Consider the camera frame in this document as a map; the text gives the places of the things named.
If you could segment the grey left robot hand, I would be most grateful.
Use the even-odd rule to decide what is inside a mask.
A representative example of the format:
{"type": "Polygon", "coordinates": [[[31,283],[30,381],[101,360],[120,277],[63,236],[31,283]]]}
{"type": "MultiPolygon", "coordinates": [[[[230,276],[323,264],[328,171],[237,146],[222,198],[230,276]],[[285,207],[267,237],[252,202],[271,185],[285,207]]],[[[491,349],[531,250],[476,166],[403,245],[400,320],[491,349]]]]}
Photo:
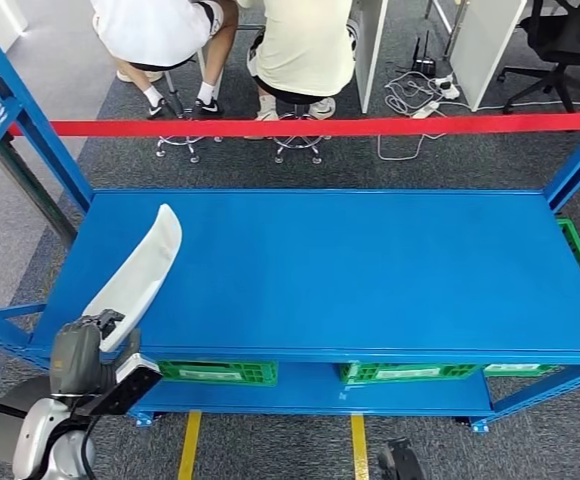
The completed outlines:
{"type": "Polygon", "coordinates": [[[123,333],[126,344],[110,363],[101,358],[103,342],[120,333],[122,314],[106,309],[98,315],[84,315],[61,328],[54,339],[50,359],[51,395],[94,396],[107,392],[118,383],[116,373],[130,356],[139,351],[141,330],[123,333]]]}

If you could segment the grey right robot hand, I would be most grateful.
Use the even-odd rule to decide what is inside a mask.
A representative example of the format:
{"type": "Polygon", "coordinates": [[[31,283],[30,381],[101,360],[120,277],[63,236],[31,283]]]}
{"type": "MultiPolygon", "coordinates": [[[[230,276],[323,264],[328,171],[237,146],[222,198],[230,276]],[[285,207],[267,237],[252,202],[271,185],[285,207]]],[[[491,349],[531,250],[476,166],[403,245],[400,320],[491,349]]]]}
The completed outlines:
{"type": "Polygon", "coordinates": [[[394,460],[393,450],[389,445],[384,445],[378,455],[378,466],[382,480],[399,480],[399,474],[394,460]]]}

